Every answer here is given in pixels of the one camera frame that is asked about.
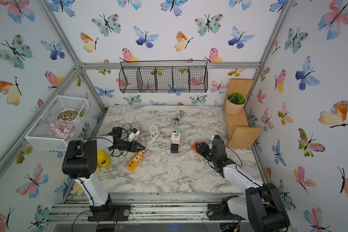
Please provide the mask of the orange power strip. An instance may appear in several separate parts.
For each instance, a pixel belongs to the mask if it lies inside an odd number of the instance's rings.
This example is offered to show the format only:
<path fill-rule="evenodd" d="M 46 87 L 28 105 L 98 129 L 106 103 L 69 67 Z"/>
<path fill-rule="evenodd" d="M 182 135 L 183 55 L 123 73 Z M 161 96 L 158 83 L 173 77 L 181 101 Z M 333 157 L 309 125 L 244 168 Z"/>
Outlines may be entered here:
<path fill-rule="evenodd" d="M 125 165 L 125 168 L 129 171 L 134 171 L 136 167 L 145 159 L 142 154 L 144 151 L 137 152 L 131 160 Z"/>

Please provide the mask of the yellow rubber glove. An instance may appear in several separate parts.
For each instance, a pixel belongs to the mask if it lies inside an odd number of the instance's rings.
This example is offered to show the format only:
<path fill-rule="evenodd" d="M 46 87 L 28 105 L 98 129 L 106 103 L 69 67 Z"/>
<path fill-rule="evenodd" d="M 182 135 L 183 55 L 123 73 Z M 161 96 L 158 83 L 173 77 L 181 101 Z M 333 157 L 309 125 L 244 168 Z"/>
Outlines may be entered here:
<path fill-rule="evenodd" d="M 99 150 L 97 152 L 97 169 L 96 169 L 96 175 L 100 175 L 100 171 L 102 168 L 107 167 L 111 163 L 110 157 L 107 155 L 107 153 L 104 150 Z M 79 183 L 75 183 L 73 190 L 71 193 L 76 195 L 81 195 L 83 193 L 82 186 Z"/>

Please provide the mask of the pink flower pile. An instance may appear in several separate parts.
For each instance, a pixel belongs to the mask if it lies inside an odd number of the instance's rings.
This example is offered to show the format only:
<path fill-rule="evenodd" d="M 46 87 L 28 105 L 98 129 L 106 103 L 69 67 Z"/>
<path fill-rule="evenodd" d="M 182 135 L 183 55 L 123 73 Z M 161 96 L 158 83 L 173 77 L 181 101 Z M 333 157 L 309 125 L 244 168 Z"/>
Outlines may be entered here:
<path fill-rule="evenodd" d="M 56 123 L 49 125 L 50 135 L 65 141 L 70 140 L 75 135 L 75 127 L 72 122 L 57 120 Z"/>

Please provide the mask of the bowl of brown pebbles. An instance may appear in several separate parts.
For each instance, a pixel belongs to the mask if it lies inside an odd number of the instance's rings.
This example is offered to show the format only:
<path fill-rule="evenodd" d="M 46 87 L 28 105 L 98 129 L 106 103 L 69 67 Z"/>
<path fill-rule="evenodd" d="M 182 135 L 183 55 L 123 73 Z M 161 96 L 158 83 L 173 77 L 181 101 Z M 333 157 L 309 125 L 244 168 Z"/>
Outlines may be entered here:
<path fill-rule="evenodd" d="M 57 120 L 74 122 L 78 116 L 78 111 L 74 109 L 65 109 L 57 114 Z"/>

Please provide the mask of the wooden corner shelf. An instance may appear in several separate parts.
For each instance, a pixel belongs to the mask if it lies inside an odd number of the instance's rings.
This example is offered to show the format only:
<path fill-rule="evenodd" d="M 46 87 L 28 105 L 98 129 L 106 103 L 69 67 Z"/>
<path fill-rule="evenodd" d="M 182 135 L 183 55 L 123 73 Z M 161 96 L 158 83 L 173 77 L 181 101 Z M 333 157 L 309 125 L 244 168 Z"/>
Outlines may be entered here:
<path fill-rule="evenodd" d="M 248 95 L 253 80 L 234 78 L 229 84 L 227 95 L 240 93 L 245 99 Z M 244 109 L 244 104 L 236 105 L 225 100 L 224 110 L 226 115 L 229 143 L 228 147 L 249 149 L 262 133 L 260 127 L 250 127 Z"/>

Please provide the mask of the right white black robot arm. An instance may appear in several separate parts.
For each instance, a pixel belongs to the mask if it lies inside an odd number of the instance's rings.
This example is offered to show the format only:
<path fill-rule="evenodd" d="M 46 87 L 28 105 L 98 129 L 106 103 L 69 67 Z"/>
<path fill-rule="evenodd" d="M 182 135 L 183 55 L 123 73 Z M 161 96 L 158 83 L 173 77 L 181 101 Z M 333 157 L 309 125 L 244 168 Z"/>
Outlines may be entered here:
<path fill-rule="evenodd" d="M 251 177 L 241 166 L 228 158 L 228 147 L 218 136 L 211 144 L 195 142 L 192 147 L 204 157 L 216 173 L 232 182 L 242 191 L 244 198 L 231 195 L 222 198 L 219 204 L 209 204 L 206 212 L 209 220 L 232 219 L 238 223 L 247 220 L 255 232 L 287 232 L 290 227 L 285 206 L 273 183 L 263 183 Z"/>

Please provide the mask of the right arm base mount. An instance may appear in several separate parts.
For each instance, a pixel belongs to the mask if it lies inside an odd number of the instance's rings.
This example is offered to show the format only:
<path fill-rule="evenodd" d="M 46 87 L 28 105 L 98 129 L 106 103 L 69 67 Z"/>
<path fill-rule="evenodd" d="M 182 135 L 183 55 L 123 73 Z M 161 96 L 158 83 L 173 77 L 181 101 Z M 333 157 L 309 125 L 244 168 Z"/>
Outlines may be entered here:
<path fill-rule="evenodd" d="M 206 216 L 209 220 L 239 220 L 244 219 L 244 208 L 237 204 L 208 204 Z"/>

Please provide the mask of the pink pot green plant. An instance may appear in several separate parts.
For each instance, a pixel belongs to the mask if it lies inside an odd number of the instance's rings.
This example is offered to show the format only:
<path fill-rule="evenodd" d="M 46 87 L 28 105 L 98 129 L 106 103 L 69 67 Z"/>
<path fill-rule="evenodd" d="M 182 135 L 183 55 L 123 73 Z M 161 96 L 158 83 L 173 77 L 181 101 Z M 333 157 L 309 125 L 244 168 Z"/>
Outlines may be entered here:
<path fill-rule="evenodd" d="M 247 102 L 246 97 L 238 92 L 232 92 L 227 95 L 225 103 L 225 111 L 229 115 L 238 115 L 244 109 Z"/>

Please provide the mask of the white cube socket adapter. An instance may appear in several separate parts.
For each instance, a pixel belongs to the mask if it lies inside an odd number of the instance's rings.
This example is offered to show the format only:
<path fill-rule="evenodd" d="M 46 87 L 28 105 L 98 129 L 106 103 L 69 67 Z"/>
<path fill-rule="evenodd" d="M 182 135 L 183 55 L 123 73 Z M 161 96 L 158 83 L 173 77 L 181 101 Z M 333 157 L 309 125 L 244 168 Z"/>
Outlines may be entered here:
<path fill-rule="evenodd" d="M 171 136 L 171 143 L 175 145 L 180 144 L 180 133 L 179 132 L 173 132 Z"/>

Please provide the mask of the black power strip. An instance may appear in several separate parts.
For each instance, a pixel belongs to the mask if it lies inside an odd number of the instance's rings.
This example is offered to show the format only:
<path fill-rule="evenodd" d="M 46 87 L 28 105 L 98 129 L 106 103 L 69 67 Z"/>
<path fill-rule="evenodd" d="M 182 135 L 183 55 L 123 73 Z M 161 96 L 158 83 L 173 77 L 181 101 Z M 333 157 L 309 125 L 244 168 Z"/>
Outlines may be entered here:
<path fill-rule="evenodd" d="M 179 144 L 171 144 L 171 153 L 177 154 L 179 149 Z"/>

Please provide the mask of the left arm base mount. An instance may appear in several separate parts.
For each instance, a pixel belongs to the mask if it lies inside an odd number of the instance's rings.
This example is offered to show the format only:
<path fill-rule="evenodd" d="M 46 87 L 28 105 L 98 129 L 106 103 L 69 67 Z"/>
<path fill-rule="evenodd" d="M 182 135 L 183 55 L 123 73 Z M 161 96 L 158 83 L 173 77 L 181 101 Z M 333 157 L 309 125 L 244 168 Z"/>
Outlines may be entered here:
<path fill-rule="evenodd" d="M 88 217 L 89 222 L 124 222 L 128 221 L 131 206 L 108 203 L 103 206 L 90 206 L 92 216 Z"/>

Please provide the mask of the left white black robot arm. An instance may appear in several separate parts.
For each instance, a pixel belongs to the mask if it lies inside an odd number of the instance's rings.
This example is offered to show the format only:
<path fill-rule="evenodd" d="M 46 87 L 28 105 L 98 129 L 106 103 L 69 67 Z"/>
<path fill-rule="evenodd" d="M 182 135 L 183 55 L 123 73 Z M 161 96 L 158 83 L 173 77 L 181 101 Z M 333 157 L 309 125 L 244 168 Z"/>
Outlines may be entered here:
<path fill-rule="evenodd" d="M 136 141 L 121 138 L 122 128 L 114 128 L 107 135 L 83 140 L 71 140 L 68 143 L 62 164 L 62 171 L 78 183 L 89 199 L 90 207 L 107 204 L 109 194 L 102 187 L 96 170 L 98 151 L 118 149 L 127 152 L 139 152 L 145 147 Z"/>

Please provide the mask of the white mesh wall basket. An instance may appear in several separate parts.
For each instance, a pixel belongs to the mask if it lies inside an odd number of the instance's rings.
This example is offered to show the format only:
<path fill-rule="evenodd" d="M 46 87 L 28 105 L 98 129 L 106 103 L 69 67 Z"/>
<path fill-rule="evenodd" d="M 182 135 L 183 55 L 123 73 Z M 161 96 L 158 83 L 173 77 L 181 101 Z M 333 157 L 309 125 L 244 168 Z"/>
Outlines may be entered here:
<path fill-rule="evenodd" d="M 58 95 L 26 133 L 35 149 L 66 151 L 81 132 L 90 104 L 87 99 Z"/>

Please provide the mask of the red cube socket adapter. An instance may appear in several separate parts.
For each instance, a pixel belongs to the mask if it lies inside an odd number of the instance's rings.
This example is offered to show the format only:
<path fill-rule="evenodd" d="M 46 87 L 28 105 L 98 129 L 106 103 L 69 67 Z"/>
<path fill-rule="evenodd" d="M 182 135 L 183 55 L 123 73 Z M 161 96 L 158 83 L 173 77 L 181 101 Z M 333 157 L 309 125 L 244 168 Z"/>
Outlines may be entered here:
<path fill-rule="evenodd" d="M 199 141 L 195 141 L 194 144 L 191 146 L 191 149 L 198 155 L 200 155 L 200 153 L 197 151 L 197 148 L 200 147 L 201 142 Z"/>

